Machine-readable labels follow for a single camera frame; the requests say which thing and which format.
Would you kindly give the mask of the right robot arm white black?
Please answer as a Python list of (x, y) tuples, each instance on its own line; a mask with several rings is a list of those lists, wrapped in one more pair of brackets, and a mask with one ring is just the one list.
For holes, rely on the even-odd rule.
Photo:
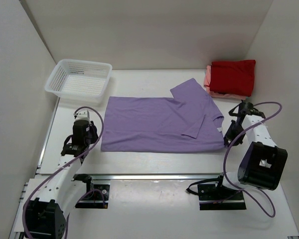
[(279, 148), (272, 140), (265, 121), (265, 114), (255, 105), (242, 101), (229, 111), (235, 117), (224, 136), (224, 145), (231, 149), (247, 139), (249, 147), (235, 172), (220, 174), (217, 178), (196, 182), (196, 185), (211, 186), (210, 190), (199, 189), (197, 192), (186, 189), (188, 194), (196, 196), (215, 195), (217, 200), (231, 198), (249, 187), (275, 190), (280, 182), (288, 153)]

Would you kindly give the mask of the purple t shirt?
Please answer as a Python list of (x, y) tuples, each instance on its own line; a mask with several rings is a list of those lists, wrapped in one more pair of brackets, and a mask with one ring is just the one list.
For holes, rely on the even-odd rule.
[(192, 78), (171, 98), (110, 97), (103, 152), (201, 153), (221, 150), (223, 114)]

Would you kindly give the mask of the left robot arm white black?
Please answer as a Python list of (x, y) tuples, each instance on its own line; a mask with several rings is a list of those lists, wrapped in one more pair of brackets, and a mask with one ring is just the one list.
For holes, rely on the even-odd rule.
[(63, 143), (56, 171), (24, 202), (22, 225), (27, 239), (67, 238), (70, 212), (94, 192), (90, 177), (77, 173), (103, 134), (90, 119), (91, 111), (96, 112), (92, 107), (79, 107), (74, 112), (72, 134)]

